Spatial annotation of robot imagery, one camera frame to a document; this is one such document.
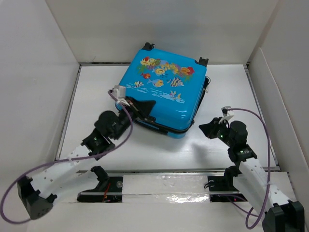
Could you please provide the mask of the blue kids suitcase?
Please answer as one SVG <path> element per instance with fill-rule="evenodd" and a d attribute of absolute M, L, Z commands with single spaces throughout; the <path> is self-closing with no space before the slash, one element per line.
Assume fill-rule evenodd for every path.
<path fill-rule="evenodd" d="M 135 55 L 119 85 L 126 96 L 154 101 L 146 119 L 135 122 L 147 129 L 181 139 L 194 123 L 209 81 L 207 58 L 195 60 L 146 43 Z"/>

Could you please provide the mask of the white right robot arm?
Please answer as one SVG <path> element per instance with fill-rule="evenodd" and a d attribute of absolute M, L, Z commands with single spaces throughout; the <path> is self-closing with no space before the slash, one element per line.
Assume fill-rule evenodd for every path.
<path fill-rule="evenodd" d="M 237 189 L 262 220 L 265 232 L 305 231 L 305 210 L 299 201 L 288 198 L 268 178 L 257 155 L 247 143 L 246 125 L 240 121 L 227 124 L 222 117 L 199 126 L 209 139 L 220 139 L 228 146 L 234 163 L 231 173 L 223 178 L 224 187 Z"/>

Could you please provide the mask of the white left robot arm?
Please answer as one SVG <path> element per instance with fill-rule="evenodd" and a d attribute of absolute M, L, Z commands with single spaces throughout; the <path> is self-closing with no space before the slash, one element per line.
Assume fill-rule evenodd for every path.
<path fill-rule="evenodd" d="M 50 212 L 62 196 L 82 183 L 83 177 L 93 177 L 93 190 L 108 190 L 110 178 L 98 161 L 117 149 L 113 140 L 133 129 L 134 120 L 148 120 L 156 101 L 125 97 L 117 103 L 121 107 L 119 113 L 102 112 L 90 135 L 67 158 L 48 164 L 47 169 L 32 177 L 25 175 L 18 180 L 18 195 L 30 219 L 39 219 Z"/>

